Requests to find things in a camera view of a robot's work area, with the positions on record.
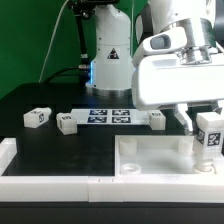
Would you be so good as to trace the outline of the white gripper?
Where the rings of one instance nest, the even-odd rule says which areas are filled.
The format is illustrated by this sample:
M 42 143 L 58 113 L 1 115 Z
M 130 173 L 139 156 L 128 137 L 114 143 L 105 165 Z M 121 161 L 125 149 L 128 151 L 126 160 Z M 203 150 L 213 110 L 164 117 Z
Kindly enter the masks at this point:
M 188 106 L 217 101 L 215 111 L 224 114 L 224 55 L 210 64 L 181 65 L 175 54 L 145 57 L 132 77 L 132 99 L 141 110 L 172 108 L 186 135 L 193 134 Z

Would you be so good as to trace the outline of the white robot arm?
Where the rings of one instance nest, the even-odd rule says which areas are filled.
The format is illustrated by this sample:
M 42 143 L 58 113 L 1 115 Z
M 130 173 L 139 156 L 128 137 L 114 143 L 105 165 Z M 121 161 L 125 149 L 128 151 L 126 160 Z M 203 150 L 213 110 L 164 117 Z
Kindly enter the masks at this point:
M 171 108 L 193 132 L 190 106 L 224 101 L 224 54 L 213 26 L 216 0 L 149 0 L 136 28 L 152 27 L 130 53 L 130 20 L 112 4 L 96 5 L 97 54 L 88 91 L 102 96 L 132 94 L 140 111 Z

